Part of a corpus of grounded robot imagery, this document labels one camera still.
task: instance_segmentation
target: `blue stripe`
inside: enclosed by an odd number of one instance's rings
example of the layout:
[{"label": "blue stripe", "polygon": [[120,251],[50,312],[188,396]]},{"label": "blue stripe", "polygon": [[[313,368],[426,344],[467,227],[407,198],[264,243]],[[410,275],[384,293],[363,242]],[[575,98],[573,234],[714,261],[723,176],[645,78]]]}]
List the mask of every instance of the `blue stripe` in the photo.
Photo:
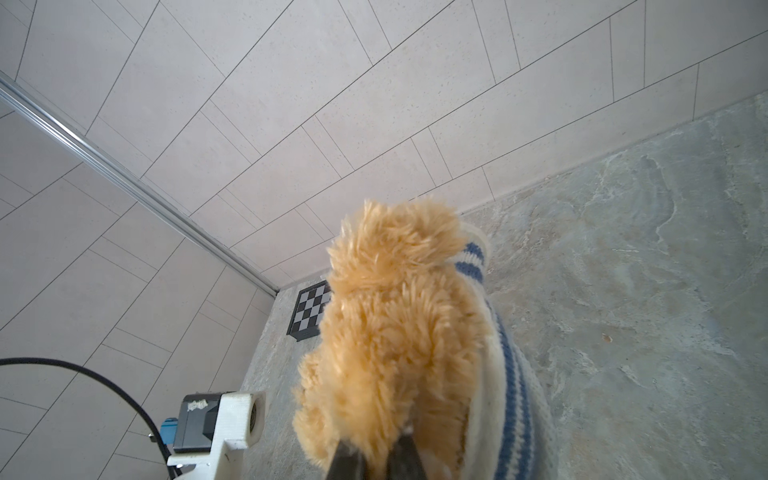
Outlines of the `blue stripe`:
[{"label": "blue stripe", "polygon": [[511,461],[512,446],[515,444],[515,360],[512,357],[512,349],[509,346],[509,340],[507,334],[502,326],[501,319],[498,314],[491,309],[495,314],[496,324],[498,326],[499,337],[502,340],[502,352],[504,353],[504,370],[507,373],[507,392],[506,392],[506,405],[504,409],[504,429],[502,431],[502,447],[498,453],[498,464],[496,465],[495,480],[505,480],[507,478],[507,472],[509,470],[509,462]]},{"label": "blue stripe", "polygon": [[531,421],[531,403],[528,398],[528,389],[525,386],[525,382],[520,382],[520,395],[523,402],[523,423],[525,424],[525,430],[523,430],[523,445],[520,451],[520,468],[515,480],[528,480],[531,474],[531,465],[533,464],[533,442],[531,437],[533,436],[533,425]]},{"label": "blue stripe", "polygon": [[463,273],[482,284],[482,272],[476,265],[467,262],[456,262],[456,269],[459,273]]},{"label": "blue stripe", "polygon": [[467,243],[467,246],[464,247],[464,251],[466,253],[471,253],[475,257],[478,257],[483,265],[485,265],[485,256],[482,254],[482,249],[478,247],[477,243],[469,242]]}]

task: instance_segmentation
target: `aluminum rail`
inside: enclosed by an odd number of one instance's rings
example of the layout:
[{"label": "aluminum rail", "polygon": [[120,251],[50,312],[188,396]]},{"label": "aluminum rail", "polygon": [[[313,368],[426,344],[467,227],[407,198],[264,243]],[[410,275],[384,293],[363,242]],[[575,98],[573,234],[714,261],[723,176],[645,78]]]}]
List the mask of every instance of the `aluminum rail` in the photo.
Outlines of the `aluminum rail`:
[{"label": "aluminum rail", "polygon": [[277,295],[279,291],[277,286],[230,252],[221,242],[126,170],[114,158],[99,150],[65,122],[46,111],[34,98],[1,71],[0,98],[186,238],[212,253],[226,265],[231,266],[272,297]]}]

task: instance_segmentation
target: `white wall tile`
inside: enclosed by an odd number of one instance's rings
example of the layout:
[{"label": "white wall tile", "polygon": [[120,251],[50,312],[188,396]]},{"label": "white wall tile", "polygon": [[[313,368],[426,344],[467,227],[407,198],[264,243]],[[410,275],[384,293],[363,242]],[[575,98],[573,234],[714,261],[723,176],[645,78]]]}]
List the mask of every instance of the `white wall tile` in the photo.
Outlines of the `white wall tile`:
[{"label": "white wall tile", "polygon": [[763,0],[647,0],[645,84],[768,30]]},{"label": "white wall tile", "polygon": [[496,198],[689,121],[696,67],[596,111],[485,165]]},{"label": "white wall tile", "polygon": [[645,68],[645,0],[637,0],[611,17],[614,99],[642,89]]},{"label": "white wall tile", "polygon": [[267,314],[250,306],[232,339],[230,348],[210,386],[211,392],[240,390],[243,378],[256,351],[256,345],[266,325]]},{"label": "white wall tile", "polygon": [[153,160],[223,79],[159,4],[99,116]]},{"label": "white wall tile", "polygon": [[602,22],[429,129],[456,177],[610,104],[612,98],[608,22]]},{"label": "white wall tile", "polygon": [[704,115],[765,90],[768,90],[768,33],[701,62],[695,115]]},{"label": "white wall tile", "polygon": [[225,188],[219,192],[219,197],[221,197],[221,200],[227,202],[227,205],[232,207],[237,213],[242,215],[244,219],[248,220],[248,223],[253,225],[257,230],[264,226],[264,222],[261,221],[261,219],[257,217],[254,212],[246,207],[243,202],[235,198],[235,196],[232,195],[232,192],[230,192],[228,188]]},{"label": "white wall tile", "polygon": [[60,180],[0,220],[4,326],[117,218]]},{"label": "white wall tile", "polygon": [[368,0],[339,0],[339,3],[372,63],[392,50]]},{"label": "white wall tile", "polygon": [[8,215],[14,210],[14,206],[11,204],[7,204],[3,200],[0,200],[0,218],[3,218],[4,216]]},{"label": "white wall tile", "polygon": [[93,0],[93,2],[125,33],[125,36],[136,43],[144,26],[139,24],[118,0]]},{"label": "white wall tile", "polygon": [[141,26],[145,26],[155,6],[160,2],[158,0],[120,0],[120,3]]},{"label": "white wall tile", "polygon": [[30,198],[32,194],[0,175],[0,200],[18,207]]},{"label": "white wall tile", "polygon": [[142,204],[135,204],[104,238],[155,269],[176,250],[184,237]]},{"label": "white wall tile", "polygon": [[[164,419],[178,415],[185,395],[208,391],[233,337],[233,332],[213,320],[195,317],[142,404],[158,428]],[[148,428],[136,418],[131,431],[148,432]]]},{"label": "white wall tile", "polygon": [[185,239],[118,322],[118,328],[174,351],[222,270],[224,265],[216,257]]},{"label": "white wall tile", "polygon": [[123,455],[112,455],[98,480],[165,480],[166,478],[168,478],[168,470],[165,465]]},{"label": "white wall tile", "polygon": [[423,197],[440,200],[446,205],[454,207],[459,213],[493,201],[493,194],[482,168],[475,168],[461,177],[429,191]]},{"label": "white wall tile", "polygon": [[291,210],[238,243],[237,248],[263,270],[322,241],[306,220]]},{"label": "white wall tile", "polygon": [[[145,285],[86,251],[0,331],[0,351],[82,365]],[[9,399],[48,408],[71,378],[45,366],[8,366],[0,370],[0,390]]]},{"label": "white wall tile", "polygon": [[144,176],[194,212],[249,166],[234,145],[198,113]]},{"label": "white wall tile", "polygon": [[[168,417],[178,418],[181,399],[184,397],[184,395],[186,395],[186,393],[183,393],[179,397],[179,406],[176,408],[176,412],[173,415],[163,417],[163,420]],[[144,422],[142,422],[140,419],[138,421],[141,422],[141,425],[147,430],[147,433],[149,433],[149,429],[147,429]],[[157,449],[157,443],[153,443],[146,435],[140,435],[130,431],[125,432],[125,436],[120,441],[120,445],[118,445],[118,449],[115,450],[114,453],[115,455],[125,455],[131,458],[139,458],[146,462],[157,462],[159,465],[164,466],[163,457],[160,455],[160,450]]]},{"label": "white wall tile", "polygon": [[88,131],[88,140],[94,142],[120,165],[127,168],[133,175],[141,177],[152,165],[152,160],[142,154],[130,142],[125,140],[118,132],[106,124],[101,118],[96,117],[94,124]]},{"label": "white wall tile", "polygon": [[370,0],[376,17],[394,48],[419,30],[450,0]]},{"label": "white wall tile", "polygon": [[214,124],[224,137],[227,137],[227,140],[232,142],[232,145],[234,145],[251,164],[256,163],[256,161],[261,158],[261,154],[256,148],[253,148],[253,145],[251,145],[248,139],[237,130],[237,127],[234,126],[230,119],[221,113],[221,110],[219,110],[215,103],[210,100],[205,102],[205,105],[203,105],[203,108],[201,108],[200,111],[212,124]]},{"label": "white wall tile", "polygon": [[261,220],[270,222],[338,179],[323,153],[299,128],[227,189]]},{"label": "white wall tile", "polygon": [[323,240],[333,238],[333,233],[328,230],[328,227],[325,226],[323,221],[319,219],[317,215],[315,215],[315,212],[313,212],[307,204],[299,205],[296,207],[296,211],[304,220],[306,220],[310,227],[312,227],[312,229],[315,230],[318,235],[320,235],[320,238]]},{"label": "white wall tile", "polygon": [[21,0],[0,0],[0,5],[11,12],[25,27],[29,28],[32,21],[32,10]]},{"label": "white wall tile", "polygon": [[133,273],[144,282],[152,280],[154,274],[157,273],[157,269],[153,268],[149,263],[123,250],[104,237],[96,240],[89,250],[120,268]]},{"label": "white wall tile", "polygon": [[192,214],[192,220],[227,247],[256,231],[256,227],[215,195]]},{"label": "white wall tile", "polygon": [[29,433],[45,412],[39,407],[0,398],[0,429]]},{"label": "white wall tile", "polygon": [[256,290],[256,294],[253,295],[253,299],[250,301],[250,305],[261,310],[262,313],[270,314],[272,311],[272,305],[275,303],[275,299],[268,295],[261,289]]},{"label": "white wall tile", "polygon": [[296,0],[213,100],[265,154],[370,65],[338,0]]},{"label": "white wall tile", "polygon": [[109,346],[118,352],[135,356],[136,358],[149,362],[152,365],[159,366],[160,368],[165,367],[171,354],[171,352],[168,352],[159,346],[152,345],[151,343],[120,329],[112,329],[102,344]]},{"label": "white wall tile", "polygon": [[289,277],[287,273],[283,272],[277,265],[264,270],[261,274],[268,278],[270,282],[281,288],[289,283],[293,283],[293,279]]},{"label": "white wall tile", "polygon": [[213,305],[208,300],[203,302],[203,305],[200,307],[200,312],[198,313],[198,315],[205,316],[206,318],[213,320],[219,325],[226,327],[229,330],[232,330],[232,332],[236,332],[237,327],[240,326],[240,319],[236,319],[235,317],[231,316],[229,313],[223,311],[218,306]]},{"label": "white wall tile", "polygon": [[85,163],[64,175],[64,179],[117,215],[124,214],[136,203],[133,197]]},{"label": "white wall tile", "polygon": [[451,180],[451,173],[448,171],[448,166],[445,165],[445,161],[442,159],[442,154],[437,148],[435,138],[432,136],[432,132],[429,128],[425,128],[418,134],[411,137],[416,150],[419,152],[424,165],[429,171],[429,176],[435,182],[435,185],[442,185],[445,182]]},{"label": "white wall tile", "polygon": [[0,468],[5,467],[22,442],[27,439],[23,433],[0,429]]},{"label": "white wall tile", "polygon": [[[113,380],[135,399],[147,395],[160,373],[156,366],[106,346],[99,347],[85,366]],[[134,410],[114,392],[78,374],[5,466],[0,478],[60,478],[62,472],[67,478],[97,478],[134,415]]]},{"label": "white wall tile", "polygon": [[0,118],[0,174],[36,194],[80,161],[20,114]]},{"label": "white wall tile", "polygon": [[241,320],[255,293],[256,285],[228,266],[208,294],[208,301]]},{"label": "white wall tile", "polygon": [[333,165],[333,169],[341,177],[346,177],[353,172],[352,165],[349,164],[344,154],[339,150],[339,146],[333,141],[324,126],[317,120],[317,116],[312,116],[302,125],[304,131],[310,136],[315,145],[323,152],[326,159]]},{"label": "white wall tile", "polygon": [[0,71],[11,78],[16,77],[22,62],[27,27],[7,9],[0,7]]},{"label": "white wall tile", "polygon": [[485,50],[496,82],[520,70],[505,0],[474,0]]},{"label": "white wall tile", "polygon": [[337,235],[341,220],[362,208],[365,199],[395,204],[434,186],[419,152],[407,140],[306,203]]},{"label": "white wall tile", "polygon": [[328,247],[333,244],[333,239],[322,242],[306,252],[299,253],[295,257],[280,263],[280,269],[291,278],[302,279],[331,267],[331,259],[328,256]]},{"label": "white wall tile", "polygon": [[507,2],[521,67],[605,20],[632,0]]},{"label": "white wall tile", "polygon": [[86,131],[133,47],[91,0],[41,0],[18,76]]},{"label": "white wall tile", "polygon": [[456,0],[317,117],[360,168],[493,84],[472,3]]},{"label": "white wall tile", "polygon": [[163,5],[226,75],[289,3],[290,0],[166,0]]}]

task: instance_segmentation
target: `black cable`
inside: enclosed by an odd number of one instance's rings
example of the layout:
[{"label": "black cable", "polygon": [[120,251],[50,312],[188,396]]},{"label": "black cable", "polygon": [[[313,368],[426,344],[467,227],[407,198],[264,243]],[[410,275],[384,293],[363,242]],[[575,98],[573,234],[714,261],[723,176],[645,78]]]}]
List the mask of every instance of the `black cable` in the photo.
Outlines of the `black cable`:
[{"label": "black cable", "polygon": [[[152,419],[147,414],[147,412],[141,408],[141,405],[139,405],[136,400],[132,399],[130,395],[128,395],[125,390],[120,388],[119,386],[115,385],[114,382],[112,382],[110,379],[103,375],[99,375],[98,373],[94,372],[91,369],[87,369],[84,366],[79,366],[77,363],[70,363],[65,362],[64,360],[55,360],[55,359],[43,359],[38,358],[34,356],[22,356],[22,357],[16,357],[11,359],[0,359],[0,366],[3,365],[50,365],[50,366],[58,366],[62,369],[69,369],[74,370],[77,373],[82,373],[85,376],[89,376],[92,379],[96,380],[103,386],[106,386],[111,391],[117,393],[120,398],[125,400],[125,402],[133,408],[133,410],[136,410],[136,413],[139,414],[142,420],[144,420],[144,423],[147,424],[150,431],[152,431],[152,435],[154,435],[155,439],[157,440],[157,447],[160,449],[160,453],[163,456],[163,460],[165,463],[168,463],[168,457],[170,457],[170,452],[168,451],[168,447],[165,446],[163,443],[163,439],[160,437],[160,432],[157,430],[157,427],[154,426],[154,422],[152,422]],[[166,468],[168,469],[168,474],[171,478],[176,478],[178,476],[181,476],[181,470],[177,467],[171,467],[166,465]]]}]

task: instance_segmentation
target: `fluffy tan plush toy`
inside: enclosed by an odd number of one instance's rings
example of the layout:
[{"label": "fluffy tan plush toy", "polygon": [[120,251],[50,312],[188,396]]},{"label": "fluffy tan plush toy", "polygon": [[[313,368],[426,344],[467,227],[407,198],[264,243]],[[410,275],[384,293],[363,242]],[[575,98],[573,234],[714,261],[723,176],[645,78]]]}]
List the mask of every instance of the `fluffy tan plush toy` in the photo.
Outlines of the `fluffy tan plush toy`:
[{"label": "fluffy tan plush toy", "polygon": [[366,202],[329,252],[322,342],[296,389],[293,426],[307,457],[327,472],[348,449],[377,480],[392,476],[406,438],[429,480],[530,478],[526,383],[538,387],[535,403],[543,393],[535,377],[525,381],[530,366],[485,301],[482,233],[431,201]]}]

